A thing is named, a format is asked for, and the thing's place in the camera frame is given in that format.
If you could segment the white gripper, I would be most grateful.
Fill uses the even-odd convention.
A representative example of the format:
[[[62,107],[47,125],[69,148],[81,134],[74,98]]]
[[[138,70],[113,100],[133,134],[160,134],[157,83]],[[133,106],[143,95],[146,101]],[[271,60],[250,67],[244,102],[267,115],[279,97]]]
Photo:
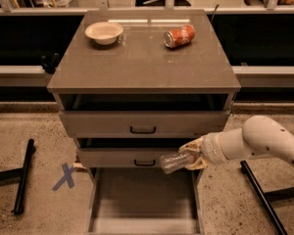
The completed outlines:
[[[187,165],[185,168],[188,170],[203,169],[208,166],[208,162],[212,165],[221,165],[226,162],[226,157],[221,150],[219,133],[209,133],[203,138],[198,138],[182,145],[178,151],[195,152],[200,153],[202,151],[202,157],[195,163]]]

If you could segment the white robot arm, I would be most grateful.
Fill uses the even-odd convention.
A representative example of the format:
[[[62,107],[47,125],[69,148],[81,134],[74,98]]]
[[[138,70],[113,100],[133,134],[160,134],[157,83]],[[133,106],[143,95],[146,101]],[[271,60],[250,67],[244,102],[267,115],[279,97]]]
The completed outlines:
[[[203,135],[182,145],[178,151],[194,152],[198,156],[186,167],[190,170],[267,156],[294,167],[294,136],[278,122],[264,116],[250,117],[240,128]]]

